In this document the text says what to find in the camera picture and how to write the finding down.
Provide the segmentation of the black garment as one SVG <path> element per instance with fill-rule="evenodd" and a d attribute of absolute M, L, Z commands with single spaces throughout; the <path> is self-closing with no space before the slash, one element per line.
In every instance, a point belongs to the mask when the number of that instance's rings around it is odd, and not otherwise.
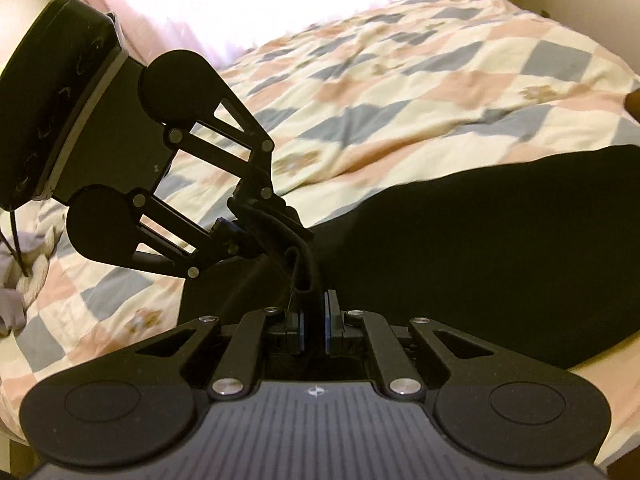
<path fill-rule="evenodd" d="M 396 185 L 312 228 L 323 289 L 561 368 L 639 328 L 639 150 L 617 145 Z"/>

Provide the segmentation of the grey garment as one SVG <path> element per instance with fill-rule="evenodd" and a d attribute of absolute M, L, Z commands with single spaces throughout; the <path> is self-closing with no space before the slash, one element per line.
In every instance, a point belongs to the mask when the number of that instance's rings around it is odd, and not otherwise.
<path fill-rule="evenodd" d="M 24 295 L 16 288 L 21 269 L 10 254 L 6 243 L 1 243 L 1 289 L 0 289 L 0 332 L 7 337 L 19 332 L 26 325 L 26 304 Z"/>

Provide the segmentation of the checkered quilt bedspread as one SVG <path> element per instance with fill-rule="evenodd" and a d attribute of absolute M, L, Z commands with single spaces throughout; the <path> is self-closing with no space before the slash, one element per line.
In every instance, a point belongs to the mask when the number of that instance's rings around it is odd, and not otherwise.
<path fill-rule="evenodd" d="M 276 190 L 308 226 L 395 184 L 635 144 L 639 78 L 591 38 L 504 0 L 409 0 L 268 42 L 222 78 L 276 144 Z M 41 379 L 169 330 L 181 281 L 81 257 L 48 200 L 18 215 L 58 244 L 1 341 L 1 429 Z"/>

